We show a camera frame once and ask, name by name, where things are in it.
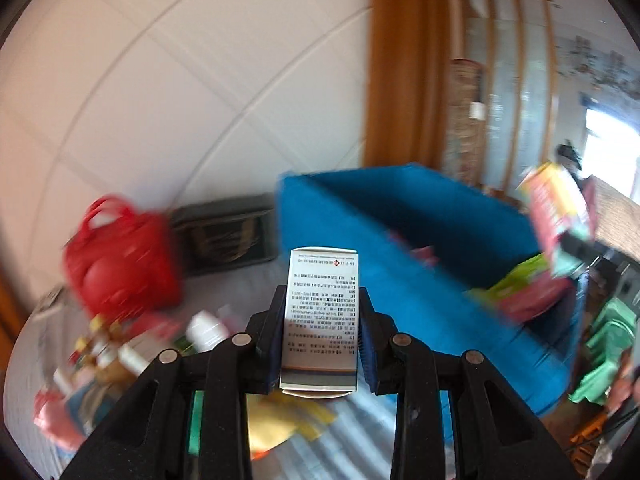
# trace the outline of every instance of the tiled wall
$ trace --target tiled wall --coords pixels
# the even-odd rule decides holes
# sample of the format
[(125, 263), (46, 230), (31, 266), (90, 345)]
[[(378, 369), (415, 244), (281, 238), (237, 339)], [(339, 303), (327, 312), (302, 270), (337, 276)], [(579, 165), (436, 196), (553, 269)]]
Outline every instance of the tiled wall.
[(33, 0), (0, 50), (4, 259), (31, 300), (105, 192), (142, 207), (358, 166), (369, 0)]

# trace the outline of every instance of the red handbag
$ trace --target red handbag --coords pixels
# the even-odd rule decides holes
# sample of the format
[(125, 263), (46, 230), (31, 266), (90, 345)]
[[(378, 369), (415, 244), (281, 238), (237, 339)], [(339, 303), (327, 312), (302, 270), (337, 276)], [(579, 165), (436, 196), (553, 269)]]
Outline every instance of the red handbag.
[[(100, 213), (116, 219), (92, 227)], [(166, 219), (158, 213), (139, 213), (117, 196), (103, 196), (91, 204), (65, 246), (63, 267), (91, 317), (101, 314), (107, 322), (175, 306), (182, 299)]]

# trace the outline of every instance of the black cable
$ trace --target black cable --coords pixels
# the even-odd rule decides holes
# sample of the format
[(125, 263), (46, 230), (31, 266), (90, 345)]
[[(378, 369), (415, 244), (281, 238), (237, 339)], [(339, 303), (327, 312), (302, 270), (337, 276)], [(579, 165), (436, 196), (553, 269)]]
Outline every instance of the black cable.
[(579, 442), (578, 444), (574, 444), (573, 446), (569, 446), (568, 448), (566, 448), (564, 450), (564, 452), (565, 453), (569, 453), (570, 451), (578, 449), (581, 446), (586, 446), (587, 444), (590, 444), (591, 442), (595, 442), (596, 440), (601, 439), (603, 436), (605, 436), (606, 434), (611, 433), (612, 431), (616, 431), (618, 428), (621, 428), (626, 423), (628, 423), (628, 421), (630, 421), (637, 412), (638, 412), (638, 407), (636, 406), (634, 409), (632, 409), (630, 412), (628, 412), (625, 416), (623, 416), (615, 426), (612, 426), (607, 431), (603, 431), (598, 436), (590, 438), (589, 440), (585, 440), (583, 442)]

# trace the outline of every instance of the window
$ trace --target window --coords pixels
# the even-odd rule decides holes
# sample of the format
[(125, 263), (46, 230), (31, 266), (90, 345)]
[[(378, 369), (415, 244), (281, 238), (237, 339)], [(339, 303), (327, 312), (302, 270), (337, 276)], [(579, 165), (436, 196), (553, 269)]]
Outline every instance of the window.
[(588, 109), (587, 133), (582, 176), (597, 176), (631, 196), (640, 156), (638, 132), (606, 113)]

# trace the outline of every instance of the blue fabric box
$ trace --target blue fabric box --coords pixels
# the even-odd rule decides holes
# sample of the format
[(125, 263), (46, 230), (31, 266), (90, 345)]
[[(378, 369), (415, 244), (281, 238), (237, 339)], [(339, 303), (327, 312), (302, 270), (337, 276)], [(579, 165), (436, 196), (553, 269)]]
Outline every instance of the blue fabric box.
[[(303, 246), (358, 251), (360, 285), (402, 332), (439, 352), (481, 351), (538, 415), (567, 390), (585, 279), (524, 327), (465, 294), (540, 252), (529, 219), (514, 208), (416, 164), (287, 176), (278, 202), (285, 253)], [(424, 267), (390, 230), (413, 247), (434, 246), (438, 265)], [(444, 422), (450, 437), (450, 418)]]

